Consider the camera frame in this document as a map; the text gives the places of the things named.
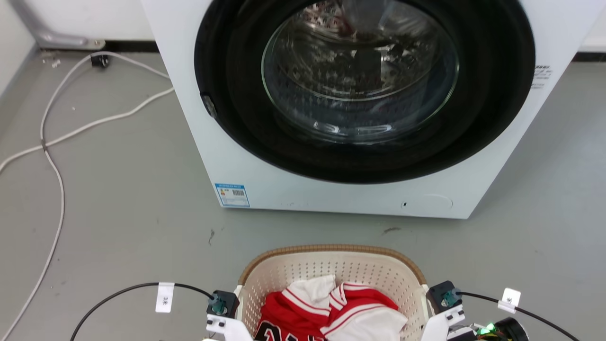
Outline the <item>black round washer door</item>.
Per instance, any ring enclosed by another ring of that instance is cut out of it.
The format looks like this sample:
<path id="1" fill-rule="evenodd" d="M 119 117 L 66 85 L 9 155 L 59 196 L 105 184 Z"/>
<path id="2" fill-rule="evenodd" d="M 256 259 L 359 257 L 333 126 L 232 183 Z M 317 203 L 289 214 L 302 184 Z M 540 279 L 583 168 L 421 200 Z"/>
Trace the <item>black round washer door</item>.
<path id="1" fill-rule="evenodd" d="M 519 0 L 212 0 L 200 97 L 285 171 L 415 179 L 493 142 L 528 97 L 536 46 Z"/>

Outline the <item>white cloth garment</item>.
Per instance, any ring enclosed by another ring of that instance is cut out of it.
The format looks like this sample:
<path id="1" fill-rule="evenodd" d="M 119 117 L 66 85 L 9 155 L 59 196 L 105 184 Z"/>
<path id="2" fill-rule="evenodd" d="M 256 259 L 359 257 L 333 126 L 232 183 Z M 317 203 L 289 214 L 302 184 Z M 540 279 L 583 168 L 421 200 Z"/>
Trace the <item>white cloth garment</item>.
<path id="1" fill-rule="evenodd" d="M 287 300 L 314 314 L 330 312 L 330 294 L 336 288 L 336 276 L 327 275 L 291 283 L 282 291 Z"/>

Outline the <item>beige plastic laundry basket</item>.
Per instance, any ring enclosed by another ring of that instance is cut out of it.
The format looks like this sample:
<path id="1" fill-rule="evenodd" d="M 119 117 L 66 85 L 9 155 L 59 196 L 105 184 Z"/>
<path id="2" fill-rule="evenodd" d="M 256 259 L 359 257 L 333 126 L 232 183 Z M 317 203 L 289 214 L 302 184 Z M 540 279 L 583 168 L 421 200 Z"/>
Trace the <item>beige plastic laundry basket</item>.
<path id="1" fill-rule="evenodd" d="M 337 285 L 348 282 L 380 291 L 407 318 L 401 341 L 421 341 L 432 309 L 426 301 L 426 277 L 405 255 L 387 248 L 327 244 L 271 250 L 252 260 L 240 276 L 235 294 L 240 300 L 236 318 L 251 336 L 262 341 L 328 341 L 302 319 L 280 319 L 262 313 L 266 297 L 299 280 L 332 276 Z"/>

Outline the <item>red and white jersey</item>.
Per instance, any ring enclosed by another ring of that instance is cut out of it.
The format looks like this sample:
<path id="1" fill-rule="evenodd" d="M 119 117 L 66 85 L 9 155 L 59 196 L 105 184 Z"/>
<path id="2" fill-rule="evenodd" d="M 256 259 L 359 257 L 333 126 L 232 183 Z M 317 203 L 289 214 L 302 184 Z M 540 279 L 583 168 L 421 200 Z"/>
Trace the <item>red and white jersey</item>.
<path id="1" fill-rule="evenodd" d="M 408 322 L 394 301 L 374 287 L 345 281 L 330 294 L 327 315 L 307 312 L 268 294 L 255 341 L 400 341 Z"/>

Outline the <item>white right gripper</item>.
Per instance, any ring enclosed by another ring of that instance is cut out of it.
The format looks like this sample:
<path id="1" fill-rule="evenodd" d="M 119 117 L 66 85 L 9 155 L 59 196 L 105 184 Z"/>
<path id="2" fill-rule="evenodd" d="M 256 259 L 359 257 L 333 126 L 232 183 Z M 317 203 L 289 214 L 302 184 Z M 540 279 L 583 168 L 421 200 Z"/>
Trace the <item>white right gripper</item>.
<path id="1" fill-rule="evenodd" d="M 424 326 L 420 341 L 447 341 L 449 328 L 464 319 L 463 305 L 453 306 L 434 315 Z"/>

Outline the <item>blue energy label sticker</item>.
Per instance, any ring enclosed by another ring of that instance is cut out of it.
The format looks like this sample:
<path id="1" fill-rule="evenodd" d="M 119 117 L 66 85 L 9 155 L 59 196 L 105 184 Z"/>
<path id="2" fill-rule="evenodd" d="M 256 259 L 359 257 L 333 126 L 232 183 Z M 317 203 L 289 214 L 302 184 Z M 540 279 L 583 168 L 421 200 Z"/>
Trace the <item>blue energy label sticker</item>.
<path id="1" fill-rule="evenodd" d="M 249 199 L 242 184 L 214 184 L 219 203 L 223 207 L 250 207 Z"/>

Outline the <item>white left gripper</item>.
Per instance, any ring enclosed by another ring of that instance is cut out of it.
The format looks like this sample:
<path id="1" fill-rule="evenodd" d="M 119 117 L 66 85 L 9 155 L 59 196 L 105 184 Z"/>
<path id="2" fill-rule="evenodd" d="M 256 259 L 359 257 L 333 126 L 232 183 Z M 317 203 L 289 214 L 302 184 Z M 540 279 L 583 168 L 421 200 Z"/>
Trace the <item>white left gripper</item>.
<path id="1" fill-rule="evenodd" d="M 224 341 L 254 341 L 245 324 L 225 316 L 206 315 L 206 330 L 210 336 L 203 341 L 219 341 L 214 338 L 218 335 L 222 335 Z"/>

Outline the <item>white front-load washing machine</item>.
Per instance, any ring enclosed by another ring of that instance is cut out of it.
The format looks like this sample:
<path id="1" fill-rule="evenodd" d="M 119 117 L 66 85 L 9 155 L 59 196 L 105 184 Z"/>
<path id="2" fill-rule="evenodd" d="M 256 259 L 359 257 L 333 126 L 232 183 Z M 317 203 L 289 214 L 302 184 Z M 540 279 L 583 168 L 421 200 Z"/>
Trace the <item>white front-load washing machine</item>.
<path id="1" fill-rule="evenodd" d="M 471 216 L 606 9 L 606 0 L 519 1 L 532 26 L 536 61 L 528 97 L 506 130 L 478 153 L 439 172 L 392 183 L 351 184 L 277 168 L 241 147 L 210 116 L 200 97 L 194 52 L 212 0 L 141 0 L 213 186 L 242 184 L 251 209 L 452 219 Z"/>

